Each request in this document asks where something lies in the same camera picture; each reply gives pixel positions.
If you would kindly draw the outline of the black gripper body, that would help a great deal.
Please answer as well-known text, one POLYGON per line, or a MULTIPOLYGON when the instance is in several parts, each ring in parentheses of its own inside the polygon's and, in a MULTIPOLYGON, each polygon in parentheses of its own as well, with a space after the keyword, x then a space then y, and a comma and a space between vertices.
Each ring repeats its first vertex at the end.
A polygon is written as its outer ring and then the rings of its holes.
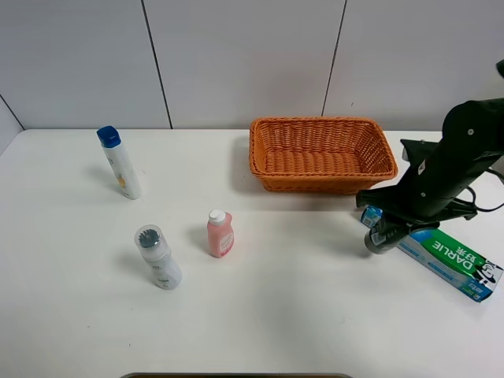
POLYGON ((474 149, 444 141, 402 139, 401 143, 409 168, 400 181, 359 191, 356 206, 375 206, 383 215, 410 225, 476 216, 474 205, 456 199, 478 177, 474 149))

